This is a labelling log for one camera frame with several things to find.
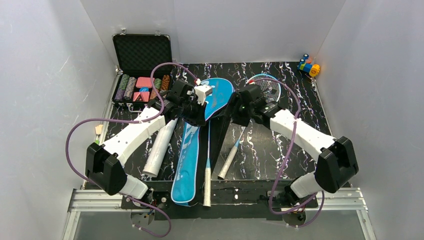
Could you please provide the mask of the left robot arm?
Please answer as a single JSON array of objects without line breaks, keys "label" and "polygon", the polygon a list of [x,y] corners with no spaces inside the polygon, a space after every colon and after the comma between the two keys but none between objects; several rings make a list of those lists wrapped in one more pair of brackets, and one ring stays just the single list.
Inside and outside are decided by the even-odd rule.
[{"label": "left robot arm", "polygon": [[207,97],[213,92],[208,84],[191,85],[178,80],[165,95],[148,103],[138,117],[103,144],[87,148],[85,176],[108,195],[121,194],[142,199],[148,186],[127,174],[124,166],[133,152],[170,121],[184,118],[194,125],[206,123]]}]

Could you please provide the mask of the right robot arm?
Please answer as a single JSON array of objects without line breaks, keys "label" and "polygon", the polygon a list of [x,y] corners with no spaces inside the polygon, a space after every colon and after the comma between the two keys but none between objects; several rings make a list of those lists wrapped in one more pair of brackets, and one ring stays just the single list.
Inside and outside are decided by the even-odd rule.
[{"label": "right robot arm", "polygon": [[337,192],[359,172],[350,139],[338,139],[311,127],[284,109],[276,101],[266,101],[257,84],[249,84],[234,92],[224,111],[233,123],[246,127],[251,120],[285,137],[305,150],[316,162],[314,172],[293,180],[284,189],[285,198],[293,203],[311,194]]}]

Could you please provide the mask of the blue badminton racket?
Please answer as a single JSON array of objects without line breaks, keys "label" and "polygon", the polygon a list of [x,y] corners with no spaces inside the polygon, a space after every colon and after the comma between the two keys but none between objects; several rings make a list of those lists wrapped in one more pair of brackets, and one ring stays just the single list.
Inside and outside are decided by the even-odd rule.
[{"label": "blue badminton racket", "polygon": [[[275,82],[277,80],[275,77],[269,75],[269,74],[256,74],[249,78],[246,81],[246,85],[258,85],[263,97],[267,102],[277,102],[281,97],[281,86]],[[240,141],[244,135],[244,132],[246,130],[247,126],[242,125],[241,133],[238,137],[238,139],[235,141],[232,149],[230,150],[224,165],[219,172],[217,178],[219,180],[224,180],[226,178],[226,175],[230,169],[230,166],[237,154],[237,151],[239,149]]]},{"label": "blue badminton racket", "polygon": [[207,138],[207,159],[204,172],[204,194],[203,194],[203,206],[206,208],[211,207],[211,124],[208,125],[208,138]]}]

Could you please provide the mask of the white shuttlecock tube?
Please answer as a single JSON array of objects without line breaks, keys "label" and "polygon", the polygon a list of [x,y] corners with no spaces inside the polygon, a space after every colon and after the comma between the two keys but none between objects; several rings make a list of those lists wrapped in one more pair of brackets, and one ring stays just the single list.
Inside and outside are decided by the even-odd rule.
[{"label": "white shuttlecock tube", "polygon": [[177,119],[171,120],[166,124],[166,126],[159,130],[154,140],[150,154],[141,172],[142,174],[152,178],[156,178],[158,176],[177,121]]}]

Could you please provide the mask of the blue racket bag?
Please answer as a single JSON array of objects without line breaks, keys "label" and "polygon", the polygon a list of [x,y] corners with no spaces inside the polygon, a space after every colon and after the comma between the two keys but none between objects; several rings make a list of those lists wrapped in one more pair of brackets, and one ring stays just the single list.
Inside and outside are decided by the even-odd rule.
[{"label": "blue racket bag", "polygon": [[182,142],[176,174],[171,188],[171,200],[179,206],[192,207],[198,203],[199,192],[203,191],[208,149],[208,125],[210,124],[211,173],[220,154],[230,120],[221,112],[225,109],[232,93],[233,84],[224,78],[209,78],[201,85],[209,85],[213,92],[205,101],[205,126],[183,126]]}]

